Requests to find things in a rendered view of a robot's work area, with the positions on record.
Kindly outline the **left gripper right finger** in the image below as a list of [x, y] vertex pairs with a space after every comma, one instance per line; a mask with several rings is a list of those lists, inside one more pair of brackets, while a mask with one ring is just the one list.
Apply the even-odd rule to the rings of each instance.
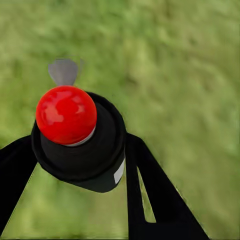
[[[145, 142], [125, 139], [129, 240], [210, 240]], [[156, 222], [145, 220], [140, 171]]]

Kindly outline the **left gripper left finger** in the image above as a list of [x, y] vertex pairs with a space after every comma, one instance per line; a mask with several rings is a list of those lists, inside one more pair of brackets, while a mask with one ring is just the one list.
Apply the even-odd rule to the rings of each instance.
[[37, 162], [31, 135], [0, 149], [0, 236]]

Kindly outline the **pesticide atomizer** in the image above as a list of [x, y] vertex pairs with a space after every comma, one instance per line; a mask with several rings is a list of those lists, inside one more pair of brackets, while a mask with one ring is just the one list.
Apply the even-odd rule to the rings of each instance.
[[37, 161], [60, 181], [112, 191], [126, 160], [122, 115], [105, 97], [74, 86], [79, 67], [73, 60], [53, 60], [47, 70], [56, 87], [36, 107], [31, 146]]

